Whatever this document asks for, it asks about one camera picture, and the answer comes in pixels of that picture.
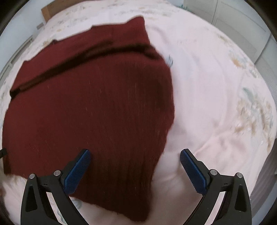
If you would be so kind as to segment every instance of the metal pin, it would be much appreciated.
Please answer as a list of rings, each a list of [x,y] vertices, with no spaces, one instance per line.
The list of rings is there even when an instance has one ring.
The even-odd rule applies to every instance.
[[[34,177],[35,177],[34,173],[30,174],[30,176],[29,176],[30,179],[33,179]]]
[[[214,176],[217,175],[217,171],[216,170],[211,170],[210,173],[211,173],[211,175],[214,175]]]
[[[241,173],[237,173],[237,176],[238,176],[239,178],[243,178],[243,175],[242,175]]]
[[[56,170],[55,172],[54,172],[54,176],[58,176],[58,175],[60,175],[61,174],[61,171],[59,171],[59,170]]]

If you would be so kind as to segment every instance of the headboard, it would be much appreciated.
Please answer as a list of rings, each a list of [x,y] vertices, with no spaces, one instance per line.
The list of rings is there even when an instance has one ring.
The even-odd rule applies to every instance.
[[[63,11],[64,9],[73,6],[79,2],[83,2],[85,0],[55,0],[48,4],[47,6],[41,9],[42,15],[47,22],[50,20],[54,15]]]

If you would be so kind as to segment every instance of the bed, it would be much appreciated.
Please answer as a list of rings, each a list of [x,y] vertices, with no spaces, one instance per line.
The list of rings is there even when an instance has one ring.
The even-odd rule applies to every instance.
[[[1,87],[0,127],[10,88],[24,60],[35,57],[54,39],[94,25],[125,23],[135,16],[144,17],[151,44],[171,69],[175,104],[175,120],[152,180],[153,210],[143,224],[183,224],[201,196],[181,173],[180,150],[189,148],[221,174],[241,172],[251,194],[277,129],[274,100],[254,64],[224,33],[192,13],[162,0],[85,1],[59,12],[21,55]],[[16,224],[20,224],[25,183],[13,175],[2,183],[5,206]],[[49,198],[59,222],[64,223]],[[206,224],[212,223],[222,198]],[[89,224],[135,224],[122,215],[72,200]]]

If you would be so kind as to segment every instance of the blue textured pad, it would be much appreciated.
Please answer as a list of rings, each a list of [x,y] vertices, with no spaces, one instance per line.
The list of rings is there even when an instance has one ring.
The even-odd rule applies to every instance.
[[[90,164],[90,160],[91,153],[89,150],[86,150],[65,178],[63,190],[67,195],[75,192],[81,178]]]
[[[205,195],[206,179],[185,150],[180,153],[180,161],[197,193]]]

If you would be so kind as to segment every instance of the red cloth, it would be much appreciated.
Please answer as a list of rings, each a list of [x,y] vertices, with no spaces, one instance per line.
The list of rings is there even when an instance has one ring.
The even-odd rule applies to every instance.
[[[89,149],[73,196],[146,220],[174,104],[170,70],[142,17],[51,43],[23,63],[11,93],[5,173],[49,175]]]

